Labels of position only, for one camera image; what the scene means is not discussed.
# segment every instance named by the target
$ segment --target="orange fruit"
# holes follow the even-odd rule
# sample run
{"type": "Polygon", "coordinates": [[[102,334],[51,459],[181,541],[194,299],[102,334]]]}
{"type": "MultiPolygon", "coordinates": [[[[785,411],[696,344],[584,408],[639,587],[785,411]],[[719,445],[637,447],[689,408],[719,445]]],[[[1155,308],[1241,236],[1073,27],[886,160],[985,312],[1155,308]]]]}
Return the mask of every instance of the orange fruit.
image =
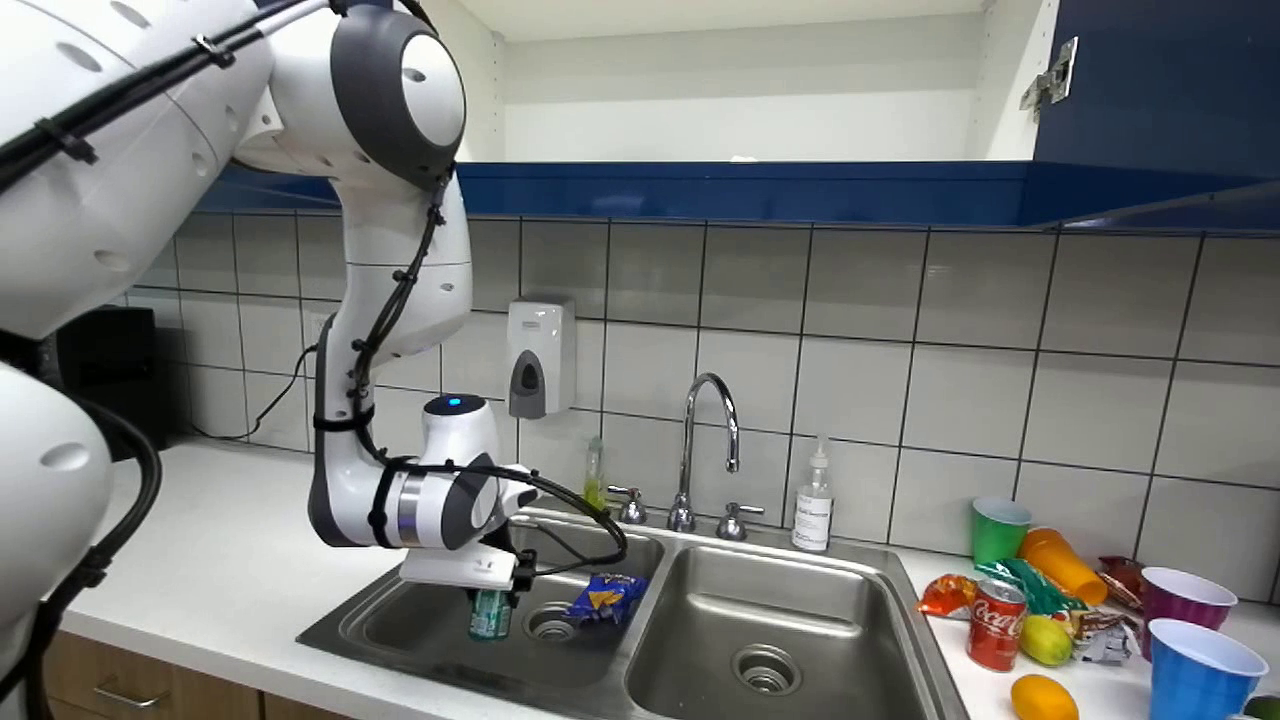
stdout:
{"type": "Polygon", "coordinates": [[[1020,676],[1009,699],[1015,720],[1080,720],[1076,694],[1052,676],[1020,676]]]}

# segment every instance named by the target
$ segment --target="chrome faucet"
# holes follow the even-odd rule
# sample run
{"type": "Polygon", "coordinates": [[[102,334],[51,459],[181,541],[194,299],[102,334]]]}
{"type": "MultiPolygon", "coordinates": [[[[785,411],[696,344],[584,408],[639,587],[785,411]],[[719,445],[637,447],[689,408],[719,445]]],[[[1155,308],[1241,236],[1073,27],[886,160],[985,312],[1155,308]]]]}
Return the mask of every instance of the chrome faucet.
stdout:
{"type": "Polygon", "coordinates": [[[684,394],[684,455],[682,455],[682,490],[677,490],[677,506],[670,515],[670,529],[671,533],[694,533],[696,529],[696,515],[694,515],[694,417],[696,417],[696,393],[713,384],[719,393],[719,405],[725,405],[725,421],[727,421],[727,472],[741,466],[741,422],[736,422],[736,400],[727,393],[727,384],[718,374],[718,372],[702,372],[684,394]]]}

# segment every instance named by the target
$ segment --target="kitchen counter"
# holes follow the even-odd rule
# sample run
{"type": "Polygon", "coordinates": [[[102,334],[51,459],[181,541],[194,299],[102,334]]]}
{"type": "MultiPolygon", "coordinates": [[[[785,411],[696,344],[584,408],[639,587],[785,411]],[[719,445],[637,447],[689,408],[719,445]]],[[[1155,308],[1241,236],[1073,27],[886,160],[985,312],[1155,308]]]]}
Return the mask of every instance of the kitchen counter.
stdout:
{"type": "MultiPolygon", "coordinates": [[[[181,445],[165,452],[165,472],[155,513],[110,582],[72,604],[70,633],[345,715],[547,715],[296,644],[307,625],[399,560],[375,546],[325,546],[311,537],[306,455],[181,445]]],[[[134,490],[135,466],[118,465],[111,515],[134,490]]],[[[969,566],[955,557],[899,557],[915,587],[969,566]]],[[[965,654],[965,625],[933,621],[933,626],[978,720],[1009,720],[1009,685],[1044,671],[1028,658],[1015,671],[988,671],[965,654]]],[[[1280,608],[1245,604],[1225,633],[1269,654],[1263,692],[1280,692],[1280,608]]],[[[1073,687],[1087,720],[1139,720],[1150,709],[1143,658],[1073,662],[1048,676],[1073,687]]]]}

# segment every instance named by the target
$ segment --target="green bottle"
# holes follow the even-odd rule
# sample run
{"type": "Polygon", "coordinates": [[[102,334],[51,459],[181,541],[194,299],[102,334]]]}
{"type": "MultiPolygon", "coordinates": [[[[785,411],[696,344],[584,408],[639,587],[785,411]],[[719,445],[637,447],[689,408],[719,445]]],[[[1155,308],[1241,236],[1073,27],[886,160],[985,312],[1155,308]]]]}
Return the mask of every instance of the green bottle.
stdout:
{"type": "Polygon", "coordinates": [[[593,447],[588,447],[584,501],[588,501],[598,513],[610,513],[603,434],[598,434],[593,447]]]}

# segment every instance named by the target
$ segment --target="stainless steel sink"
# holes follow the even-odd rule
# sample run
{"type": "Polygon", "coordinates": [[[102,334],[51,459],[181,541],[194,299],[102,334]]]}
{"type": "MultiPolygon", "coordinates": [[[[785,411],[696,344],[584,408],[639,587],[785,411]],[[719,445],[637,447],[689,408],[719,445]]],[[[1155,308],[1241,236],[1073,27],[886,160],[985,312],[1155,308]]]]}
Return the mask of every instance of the stainless steel sink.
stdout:
{"type": "MultiPolygon", "coordinates": [[[[653,580],[630,626],[562,621],[588,566],[538,580],[507,641],[467,634],[464,593],[393,573],[301,641],[565,715],[969,720],[892,552],[837,544],[805,557],[770,533],[727,544],[630,529],[630,541],[623,564],[593,566],[653,580]]],[[[574,564],[565,544],[610,546],[603,533],[562,513],[515,522],[515,546],[538,546],[547,566],[574,564]]]]}

